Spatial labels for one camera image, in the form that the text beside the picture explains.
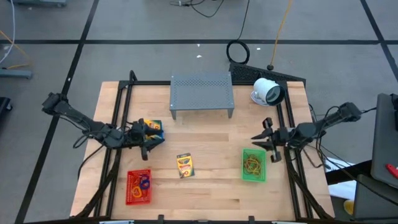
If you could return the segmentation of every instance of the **red handle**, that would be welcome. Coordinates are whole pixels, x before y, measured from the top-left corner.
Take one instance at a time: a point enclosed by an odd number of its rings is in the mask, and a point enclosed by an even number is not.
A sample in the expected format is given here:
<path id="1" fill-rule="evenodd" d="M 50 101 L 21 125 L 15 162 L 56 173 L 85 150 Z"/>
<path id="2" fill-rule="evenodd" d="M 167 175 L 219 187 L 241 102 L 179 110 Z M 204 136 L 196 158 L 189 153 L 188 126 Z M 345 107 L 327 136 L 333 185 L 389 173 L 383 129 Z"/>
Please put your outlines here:
<path id="1" fill-rule="evenodd" d="M 398 169 L 396 169 L 393 165 L 387 164 L 387 170 L 396 178 L 398 179 Z"/>

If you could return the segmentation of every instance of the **wooden tabletop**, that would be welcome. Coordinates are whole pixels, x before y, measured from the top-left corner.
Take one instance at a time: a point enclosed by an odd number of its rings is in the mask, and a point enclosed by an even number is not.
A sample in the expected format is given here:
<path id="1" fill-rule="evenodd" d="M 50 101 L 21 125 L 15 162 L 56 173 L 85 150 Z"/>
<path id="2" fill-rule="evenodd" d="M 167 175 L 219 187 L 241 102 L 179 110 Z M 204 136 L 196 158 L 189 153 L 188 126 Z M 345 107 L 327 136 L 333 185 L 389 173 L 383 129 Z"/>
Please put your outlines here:
<path id="1" fill-rule="evenodd" d="M 118 82 L 104 82 L 99 93 L 94 120 L 110 123 Z M 288 82 L 290 100 L 296 124 L 311 122 L 303 83 Z M 113 205 L 113 219 L 156 220 L 160 214 L 166 220 L 294 220 L 286 164 L 272 163 L 267 153 L 266 183 L 241 180 L 241 154 L 244 148 L 257 149 L 250 138 L 263 131 L 262 121 L 271 117 L 273 128 L 279 127 L 274 106 L 259 106 L 252 102 L 252 86 L 234 86 L 235 109 L 228 119 L 225 110 L 178 111 L 173 120 L 169 111 L 169 86 L 133 86 L 128 121 L 139 118 L 159 119 L 164 126 L 165 142 L 141 159 L 139 148 L 123 149 L 118 184 Z M 119 122 L 123 111 L 122 96 Z M 285 103 L 285 123 L 288 124 Z M 100 145 L 90 140 L 85 156 Z M 195 176 L 180 179 L 176 156 L 190 152 Z M 307 152 L 314 161 L 320 160 L 315 150 Z M 91 158 L 81 170 L 71 215 L 76 215 L 98 189 L 105 150 Z M 308 189 L 319 204 L 334 216 L 330 194 L 322 168 L 314 169 L 303 157 Z M 126 177 L 129 170 L 151 169 L 152 202 L 149 205 L 126 205 Z M 302 194 L 299 192 L 301 214 L 305 216 Z M 108 192 L 103 202 L 108 201 Z M 103 203 L 101 214 L 105 212 Z"/>

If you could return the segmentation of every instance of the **red basket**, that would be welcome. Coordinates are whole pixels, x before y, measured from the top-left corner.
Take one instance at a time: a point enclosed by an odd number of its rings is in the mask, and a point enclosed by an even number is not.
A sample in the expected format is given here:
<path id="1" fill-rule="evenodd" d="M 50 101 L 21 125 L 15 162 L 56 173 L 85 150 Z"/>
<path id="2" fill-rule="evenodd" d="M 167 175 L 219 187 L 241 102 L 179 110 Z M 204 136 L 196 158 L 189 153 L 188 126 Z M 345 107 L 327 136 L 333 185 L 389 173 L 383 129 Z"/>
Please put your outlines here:
<path id="1" fill-rule="evenodd" d="M 152 193 L 152 176 L 150 170 L 132 170 L 127 172 L 126 205 L 150 203 Z"/>

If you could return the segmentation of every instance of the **green plastic bin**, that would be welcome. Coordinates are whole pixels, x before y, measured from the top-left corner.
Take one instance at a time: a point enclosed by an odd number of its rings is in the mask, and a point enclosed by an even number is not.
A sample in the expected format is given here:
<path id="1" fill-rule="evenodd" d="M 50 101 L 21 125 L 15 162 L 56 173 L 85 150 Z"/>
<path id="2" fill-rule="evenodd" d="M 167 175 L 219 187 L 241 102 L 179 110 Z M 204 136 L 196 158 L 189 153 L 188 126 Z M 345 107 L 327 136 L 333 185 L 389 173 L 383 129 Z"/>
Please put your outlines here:
<path id="1" fill-rule="evenodd" d="M 261 162 L 260 175 L 248 174 L 245 172 L 244 161 L 250 155 L 255 155 Z M 242 151 L 242 179 L 252 182 L 265 182 L 266 181 L 266 151 L 261 149 L 243 149 Z"/>

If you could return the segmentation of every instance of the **gray perforated shelf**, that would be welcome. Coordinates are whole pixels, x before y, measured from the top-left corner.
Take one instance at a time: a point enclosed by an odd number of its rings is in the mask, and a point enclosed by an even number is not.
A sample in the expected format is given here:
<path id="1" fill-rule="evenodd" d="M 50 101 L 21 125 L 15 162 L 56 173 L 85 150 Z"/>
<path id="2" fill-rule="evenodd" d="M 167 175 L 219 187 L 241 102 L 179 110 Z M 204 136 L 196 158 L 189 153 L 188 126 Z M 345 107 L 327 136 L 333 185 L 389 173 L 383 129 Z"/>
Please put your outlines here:
<path id="1" fill-rule="evenodd" d="M 229 72 L 172 76 L 170 111 L 173 119 L 177 110 L 222 109 L 228 110 L 228 117 L 232 117 L 234 95 Z"/>

